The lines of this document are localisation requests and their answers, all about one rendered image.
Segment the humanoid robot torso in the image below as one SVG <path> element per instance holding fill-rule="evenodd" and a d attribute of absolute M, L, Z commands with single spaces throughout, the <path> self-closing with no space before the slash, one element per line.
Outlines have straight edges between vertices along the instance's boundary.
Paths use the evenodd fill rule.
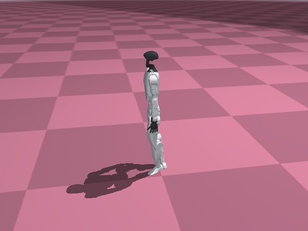
<path fill-rule="evenodd" d="M 149 76 L 150 75 L 155 75 L 157 77 L 157 80 L 158 80 L 158 84 L 157 84 L 157 90 L 158 90 L 158 98 L 159 98 L 159 73 L 158 72 L 153 72 L 153 70 L 150 69 L 151 72 L 147 72 L 149 70 L 149 68 L 145 71 L 145 74 L 144 74 L 144 87 L 145 87 L 145 95 L 146 95 L 146 100 L 149 101 L 149 98 L 150 96 L 152 96 L 151 94 L 151 90 L 150 90 L 150 85 L 149 85 Z M 149 105 L 148 105 L 148 113 L 149 113 L 149 116 L 152 116 L 151 115 L 151 104 L 149 102 Z M 158 113 L 158 116 L 160 116 L 160 108 L 158 106 L 157 108 L 157 113 Z"/>

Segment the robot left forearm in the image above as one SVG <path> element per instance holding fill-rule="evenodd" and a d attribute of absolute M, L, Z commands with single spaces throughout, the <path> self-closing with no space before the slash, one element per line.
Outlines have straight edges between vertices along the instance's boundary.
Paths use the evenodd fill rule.
<path fill-rule="evenodd" d="M 151 115 L 153 118 L 153 121 L 157 121 L 157 108 L 158 108 L 158 101 L 157 98 L 152 99 L 152 104 L 151 104 Z"/>

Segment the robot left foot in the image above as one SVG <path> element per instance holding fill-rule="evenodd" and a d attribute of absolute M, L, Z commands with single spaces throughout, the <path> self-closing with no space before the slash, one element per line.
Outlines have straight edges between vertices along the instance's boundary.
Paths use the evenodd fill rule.
<path fill-rule="evenodd" d="M 163 169 L 163 166 L 160 164 L 160 168 L 154 167 L 152 170 L 150 170 L 150 171 L 148 172 L 148 175 L 153 175 L 153 174 L 159 172 L 159 171 L 162 170 L 162 169 Z"/>

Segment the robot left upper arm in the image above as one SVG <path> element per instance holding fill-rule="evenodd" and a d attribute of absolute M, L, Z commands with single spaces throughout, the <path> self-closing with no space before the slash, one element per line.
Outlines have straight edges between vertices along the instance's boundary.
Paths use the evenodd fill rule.
<path fill-rule="evenodd" d="M 157 98 L 157 100 L 158 100 L 157 84 L 158 84 L 157 77 L 155 75 L 150 75 L 149 76 L 149 85 L 150 85 L 150 90 L 151 90 L 151 94 L 152 94 L 152 96 L 150 96 L 150 98 L 149 98 L 150 103 L 152 103 L 153 98 Z"/>

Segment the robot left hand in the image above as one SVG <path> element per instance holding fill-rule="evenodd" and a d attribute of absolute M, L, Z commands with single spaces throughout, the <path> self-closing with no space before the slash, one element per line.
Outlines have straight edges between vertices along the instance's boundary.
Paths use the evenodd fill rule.
<path fill-rule="evenodd" d="M 153 121 L 153 118 L 151 117 L 151 124 L 149 126 L 149 128 L 151 128 L 150 133 L 152 132 L 158 132 L 158 125 L 157 125 L 157 121 Z M 149 128 L 147 130 L 149 130 Z M 152 131 L 153 130 L 153 131 Z"/>

